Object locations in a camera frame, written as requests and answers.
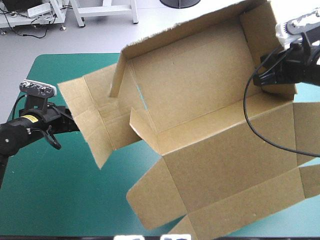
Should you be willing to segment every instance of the white furniture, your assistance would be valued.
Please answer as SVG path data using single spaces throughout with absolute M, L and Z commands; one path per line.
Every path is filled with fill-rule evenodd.
M 10 23 L 10 26 L 13 28 L 15 26 L 20 26 L 20 25 L 30 25 L 32 24 L 49 24 L 49 23 L 54 23 L 55 24 L 62 24 L 65 22 L 66 19 L 66 12 L 67 9 L 60 9 L 59 3 L 57 0 L 50 0 L 52 10 L 56 14 L 55 21 L 52 20 L 43 20 L 41 18 L 35 20 L 34 18 L 28 18 L 28 17 L 23 17 L 23 16 L 16 16 L 16 17 L 11 17 L 10 14 L 6 14 L 6 17 Z M 69 4 L 69 0 L 64 1 L 65 5 Z M 3 3 L 0 3 L 1 9 L 5 9 L 5 6 Z M 0 29 L 1 28 L 9 28 L 8 22 L 3 14 L 0 14 Z
M 102 6 L 80 7 L 78 0 L 70 0 L 79 27 L 84 27 L 85 17 L 132 14 L 133 23 L 138 23 L 136 0 L 129 5 L 112 5 L 112 0 L 103 0 Z

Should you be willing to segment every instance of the power strip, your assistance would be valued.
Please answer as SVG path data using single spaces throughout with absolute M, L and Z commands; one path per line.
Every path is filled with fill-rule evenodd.
M 51 5 L 49 2 L 44 4 L 32 7 L 28 9 L 29 18 L 34 18 L 36 16 L 40 16 L 42 14 L 47 14 L 51 12 Z

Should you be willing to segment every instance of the white device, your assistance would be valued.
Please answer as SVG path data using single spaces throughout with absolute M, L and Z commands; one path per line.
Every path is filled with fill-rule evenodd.
M 114 236 L 113 240 L 145 240 L 142 235 L 118 235 Z
M 28 16 L 29 18 L 34 18 L 37 16 L 41 16 L 42 14 L 47 14 L 50 13 L 51 10 L 51 5 L 49 2 L 46 2 L 44 4 L 32 7 L 28 9 Z
M 160 240 L 192 240 L 192 237 L 190 234 L 165 234 Z
M 320 25 L 320 8 L 313 12 L 302 15 L 288 22 L 278 23 L 275 26 L 276 37 L 285 50 L 290 48 L 290 44 L 296 40 L 302 39 L 302 32 L 311 30 Z M 313 45 L 319 45 L 320 42 L 312 42 Z
M 7 19 L 6 19 L 4 15 L 0 14 L 0 37 L 1 35 L 5 34 L 5 31 L 2 29 L 9 27 L 7 20 L 9 21 L 9 24 L 12 28 L 15 26 L 30 25 L 31 21 L 33 21 L 32 22 L 33 25 L 37 25 L 37 24 L 43 25 L 43 24 L 48 24 L 49 22 L 53 23 L 54 19 L 55 19 L 54 21 L 55 24 L 63 24 L 66 20 L 66 14 L 67 14 L 67 9 L 65 9 L 63 6 L 71 5 L 70 0 L 42 0 L 42 1 L 43 3 L 48 2 L 51 6 L 52 11 L 44 15 L 40 15 L 32 18 L 29 18 L 28 11 L 21 13 L 21 14 L 25 14 L 27 17 L 22 17 L 17 14 L 14 14 L 13 17 L 15 16 L 16 17 L 13 18 L 11 14 L 10 15 L 7 14 L 6 15 Z M 0 0 L 0 8 L 4 9 L 4 7 L 5 6 L 3 5 L 2 0 Z
M 24 90 L 26 89 L 32 89 L 35 93 L 40 93 L 41 95 L 49 94 L 51 97 L 57 96 L 57 88 L 44 82 L 25 79 L 20 83 L 19 87 L 21 92 L 25 92 Z

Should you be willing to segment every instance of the wire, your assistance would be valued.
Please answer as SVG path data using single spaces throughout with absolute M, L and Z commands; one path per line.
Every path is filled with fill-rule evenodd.
M 26 96 L 26 95 L 22 95 L 22 96 L 20 96 L 20 97 L 15 101 L 15 103 L 14 103 L 14 105 L 13 105 L 13 109 L 12 109 L 12 118 L 11 118 L 12 120 L 15 119 L 16 108 L 17 108 L 17 105 L 18 105 L 19 101 L 20 101 L 21 99 L 23 99 L 25 96 Z
M 293 48 L 289 48 L 268 70 L 266 70 L 261 76 L 265 76 L 268 72 L 275 68 L 283 59 L 285 59 L 291 52 Z
M 23 17 L 23 18 L 29 18 L 27 15 L 24 15 L 24 14 L 21 14 L 21 13 L 18 13 L 18 12 L 10 12 L 10 11 L 6 11 L 6 10 L 3 10 L 1 9 L 3 13 L 0 13 L 1 15 L 5 15 L 5 14 L 15 14 L 15 15 L 18 15 L 20 17 Z
M 43 137 L 45 138 L 45 140 L 55 149 L 61 149 L 61 144 L 58 142 L 58 140 L 55 138 L 55 136 L 53 134 L 51 134 L 51 125 L 49 126 L 49 128 L 45 131 L 43 131 L 40 128 L 30 128 L 30 132 L 40 132 Z
M 11 25 L 10 25 L 10 22 L 9 22 L 9 20 L 8 20 L 8 18 L 7 18 L 7 14 L 9 14 L 10 12 L 5 11 L 5 10 L 3 10 L 2 8 L 0 8 L 0 11 L 2 11 L 2 15 L 4 15 L 5 20 L 6 20 L 6 22 L 8 23 L 8 26 L 9 26 L 10 30 L 11 30 L 12 32 L 14 32 L 16 35 L 20 36 L 20 37 L 34 37 L 34 38 L 36 38 L 36 39 L 43 39 L 43 38 L 47 35 L 49 26 L 50 26 L 50 25 L 53 25 L 53 24 L 55 23 L 56 19 L 57 19 L 57 15 L 55 15 L 53 22 L 50 23 L 50 22 L 52 21 L 52 19 L 53 19 L 52 12 L 51 12 L 51 19 L 50 19 L 50 20 L 49 20 L 48 18 L 44 18 L 44 20 L 45 20 L 45 21 L 49 21 L 49 23 L 48 23 L 48 25 L 46 26 L 46 29 L 45 29 L 45 32 L 44 32 L 44 35 L 43 35 L 43 36 L 36 36 L 36 35 L 32 35 L 32 34 L 20 34 L 20 33 L 18 33 L 17 31 L 15 31 L 15 30 L 13 29 L 13 27 L 11 27 Z M 38 19 L 39 19 L 39 17 L 36 17 L 34 20 L 31 21 L 30 24 L 33 25 L 33 23 L 34 23 L 36 20 L 38 20 Z
M 9 20 L 8 20 L 8 18 L 7 18 L 7 13 L 5 13 L 1 8 L 0 8 L 0 10 L 1 10 L 2 13 L 4 14 L 5 20 L 6 20 L 6 22 L 8 23 L 10 30 L 11 30 L 12 32 L 14 32 L 16 35 L 21 36 L 18 32 L 16 32 L 16 31 L 11 27 L 11 25 L 10 25 L 10 23 L 9 23 Z
M 50 25 L 53 25 L 53 24 L 55 23 L 56 18 L 57 18 L 57 16 L 54 16 L 53 22 L 52 22 L 52 23 L 49 22 L 49 24 L 46 26 L 45 32 L 44 32 L 44 35 L 43 35 L 43 36 L 36 36 L 36 35 L 32 35 L 32 34 L 22 34 L 21 36 L 22 36 L 22 37 L 34 37 L 34 38 L 36 38 L 36 39 L 43 39 L 43 38 L 47 35 L 49 26 L 50 26 Z
M 279 49 L 281 48 L 281 46 L 275 48 L 264 60 L 263 62 L 256 68 L 256 70 L 253 72 L 253 74 L 250 76 L 250 78 L 248 79 L 248 82 L 245 86 L 244 89 L 244 96 L 243 96 L 243 113 L 244 113 L 244 117 L 245 120 L 248 124 L 248 126 L 250 127 L 250 129 L 252 130 L 252 132 L 257 135 L 260 139 L 262 139 L 263 141 L 265 141 L 266 143 L 278 148 L 278 149 L 282 149 L 291 153 L 295 153 L 295 154 L 301 154 L 301 155 L 305 155 L 305 156 L 310 156 L 310 157 L 314 157 L 314 158 L 319 158 L 320 154 L 316 154 L 316 153 L 312 153 L 312 152 L 306 152 L 306 151 L 300 151 L 300 150 L 296 150 L 296 149 L 292 149 L 292 148 L 288 148 L 282 145 L 279 145 L 277 143 L 274 143 L 273 141 L 265 138 L 264 136 L 262 136 L 252 125 L 251 121 L 249 120 L 248 117 L 248 113 L 247 113 L 247 95 L 248 95 L 248 89 L 250 86 L 250 83 L 252 81 L 252 79 L 254 78 L 254 76 L 257 74 L 257 72 L 263 67 L 263 65 L 267 62 L 267 60 L 274 54 L 276 53 Z

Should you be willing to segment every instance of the corrugated cardboard edge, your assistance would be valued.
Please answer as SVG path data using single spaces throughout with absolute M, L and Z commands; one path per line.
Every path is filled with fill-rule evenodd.
M 291 113 L 292 113 L 292 116 L 290 117 L 291 119 L 292 119 L 292 142 L 294 142 L 294 144 L 295 144 L 295 138 L 294 138 L 294 124 L 293 124 L 293 110 L 292 110 L 292 103 L 291 102 L 288 102 L 288 103 L 286 103 L 285 104 L 286 106 L 287 106 L 287 108 L 289 108 L 290 110 L 291 110 Z M 282 105 L 282 106 L 278 106 L 278 107 L 275 107 L 275 108 L 272 108 L 272 111 L 278 111 L 278 110 L 281 110 L 280 108 L 283 108 L 284 106 Z M 257 116 L 259 116 L 261 119 L 263 119 L 264 118 L 264 115 L 265 115 L 266 113 L 265 112 L 263 112 L 263 113 L 259 113 Z M 238 122 L 237 123 L 238 125 L 239 124 L 242 124 L 242 125 L 244 125 L 245 124 L 245 120 L 243 119 L 243 120 L 241 120 L 240 122 Z M 296 161 L 297 161 L 297 159 L 296 159 L 296 156 L 295 155 L 293 155 L 293 161 L 294 161 L 294 163 L 296 163 Z M 149 172 L 147 172 L 146 173 L 146 175 L 151 175 L 151 174 L 155 174 L 157 172 L 157 170 L 156 169 L 153 169 L 153 168 L 151 168 L 151 170 L 149 170 Z M 168 175 L 167 176 L 167 178 L 172 178 L 172 175 L 171 175 L 171 172 L 168 172 L 168 174 L 170 174 L 170 175 Z M 134 185 L 133 187 L 132 187 L 132 189 L 130 190 L 130 197 L 128 197 L 127 198 L 127 200 L 128 200 L 128 202 L 130 203 L 130 205 L 131 205 L 131 207 L 135 210 L 135 212 L 137 213 L 137 215 L 140 217 L 140 219 L 145 219 L 146 217 L 145 217 L 145 215 L 147 215 L 147 216 L 149 216 L 149 212 L 151 212 L 151 211 L 153 211 L 153 207 L 154 207 L 154 205 L 156 205 L 157 204 L 157 201 L 158 201 L 158 197 L 155 197 L 156 196 L 156 194 L 155 193 L 153 193 L 153 192 L 156 192 L 157 191 L 157 187 L 158 187 L 158 184 L 161 184 L 161 182 L 159 182 L 159 177 L 157 177 L 157 178 L 154 178 L 154 180 L 152 181 L 152 183 L 151 182 L 149 182 L 148 181 L 148 179 L 145 179 L 145 177 L 146 177 L 146 175 L 145 176 L 143 176 L 138 182 L 137 182 L 137 184 L 136 185 Z M 141 197 L 139 196 L 139 192 L 141 192 L 141 191 L 146 191 L 146 192 L 148 192 L 148 193 L 151 193 L 148 197 L 147 196 L 145 196 L 145 198 L 143 198 L 143 200 L 141 200 Z M 162 196 L 169 196 L 170 195 L 170 193 L 169 192 L 166 192 L 166 191 L 163 191 L 162 190 L 162 192 L 161 192 L 161 195 Z M 150 209 L 148 209 L 147 208 L 147 206 L 149 207 L 150 206 L 150 204 L 152 203 L 152 210 L 150 210 Z M 140 210 L 140 211 L 136 211 L 136 208 L 139 208 L 139 205 L 142 205 L 143 206 L 143 210 Z M 155 228 L 155 227 L 158 227 L 158 226 L 160 226 L 160 223 L 161 224 L 165 224 L 165 223 L 167 223 L 168 221 L 168 218 L 167 218 L 167 216 L 166 216 L 166 213 L 167 214 L 170 214 L 170 212 L 165 212 L 163 209 L 159 209 L 158 210 L 159 212 L 161 212 L 161 215 L 156 215 L 156 214 L 154 214 L 153 215 L 153 217 L 154 218 L 156 218 L 156 220 L 152 220 L 152 221 L 150 221 L 150 222 L 148 222 L 148 228 L 151 228 L 151 226 L 152 226 L 152 223 L 153 223 L 153 221 L 157 221 L 157 223 L 159 224 L 159 225 L 153 225 L 152 226 L 152 228 Z
M 126 62 L 128 60 L 167 46 L 192 34 L 199 33 L 209 26 L 223 22 L 235 15 L 241 14 L 247 9 L 252 9 L 253 7 L 265 2 L 266 0 L 240 0 L 237 3 L 221 8 L 217 11 L 204 14 L 185 22 L 177 23 L 173 27 L 169 27 L 162 32 L 155 33 L 151 36 L 128 44 L 120 53 L 120 58 L 113 77 L 110 97 L 116 97 L 119 93 L 123 74 L 126 68 Z

